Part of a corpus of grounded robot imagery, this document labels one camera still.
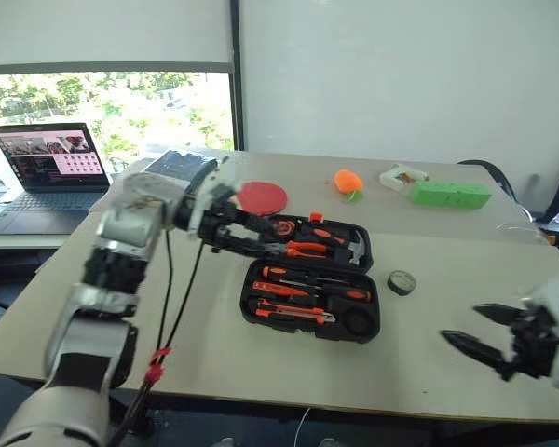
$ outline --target green block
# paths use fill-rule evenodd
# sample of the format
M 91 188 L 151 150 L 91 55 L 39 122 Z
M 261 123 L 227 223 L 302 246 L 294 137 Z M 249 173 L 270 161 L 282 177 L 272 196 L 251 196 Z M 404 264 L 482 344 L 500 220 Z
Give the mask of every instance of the green block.
M 483 184 L 424 180 L 415 182 L 408 196 L 414 203 L 422 205 L 479 209 L 492 194 Z

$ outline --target desk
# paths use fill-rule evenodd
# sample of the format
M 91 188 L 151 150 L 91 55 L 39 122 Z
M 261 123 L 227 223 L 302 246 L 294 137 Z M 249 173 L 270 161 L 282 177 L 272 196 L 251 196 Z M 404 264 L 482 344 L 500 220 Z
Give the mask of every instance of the desk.
M 283 186 L 290 198 L 286 212 L 308 215 L 311 209 L 323 210 L 328 219 L 370 230 L 375 266 L 369 276 L 379 289 L 382 330 L 369 344 L 357 345 L 247 323 L 239 313 L 239 290 L 252 260 L 204 251 L 156 393 L 351 412 L 559 421 L 559 390 L 522 375 L 506 384 L 439 335 L 441 329 L 460 329 L 500 348 L 509 346 L 507 330 L 481 318 L 471 306 L 516 305 L 518 287 L 559 273 L 557 250 L 541 244 L 522 212 L 483 169 L 414 164 L 437 180 L 486 183 L 493 191 L 482 210 L 435 210 L 414 207 L 376 184 L 376 174 L 390 162 L 251 154 L 232 158 L 237 176 L 248 172 L 245 180 Z M 340 168 L 362 176 L 362 202 L 343 203 L 325 184 Z M 0 321 L 0 374 L 43 378 L 48 338 L 70 284 L 80 278 L 98 220 L 99 213 L 89 215 Z M 497 230 L 501 223 L 520 229 Z M 198 249 L 198 243 L 179 231 L 172 232 L 172 243 L 170 320 Z M 399 297 L 389 291 L 385 281 L 394 269 L 416 277 L 413 294 Z M 166 278 L 159 244 L 139 290 L 142 299 L 134 322 L 140 337 L 123 387 L 137 389 L 142 381 L 155 347 Z

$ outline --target black laptop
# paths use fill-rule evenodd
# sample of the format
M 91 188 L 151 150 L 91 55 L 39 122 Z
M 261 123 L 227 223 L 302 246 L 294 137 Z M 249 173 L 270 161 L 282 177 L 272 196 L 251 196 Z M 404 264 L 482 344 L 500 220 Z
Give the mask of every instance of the black laptop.
M 110 186 L 84 123 L 0 126 L 0 149 L 25 190 L 0 235 L 69 235 Z

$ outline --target red circle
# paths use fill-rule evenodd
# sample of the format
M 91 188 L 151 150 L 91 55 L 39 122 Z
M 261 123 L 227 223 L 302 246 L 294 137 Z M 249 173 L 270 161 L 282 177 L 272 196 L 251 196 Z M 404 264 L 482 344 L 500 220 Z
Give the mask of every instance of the red circle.
M 286 192 L 274 183 L 247 182 L 237 194 L 240 207 L 258 216 L 280 212 L 288 204 Z

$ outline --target screen display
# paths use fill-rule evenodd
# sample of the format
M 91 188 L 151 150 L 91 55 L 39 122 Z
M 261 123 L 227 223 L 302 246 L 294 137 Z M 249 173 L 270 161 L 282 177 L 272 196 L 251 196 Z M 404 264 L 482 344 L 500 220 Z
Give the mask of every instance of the screen display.
M 81 125 L 0 128 L 0 150 L 27 187 L 108 185 L 102 162 Z

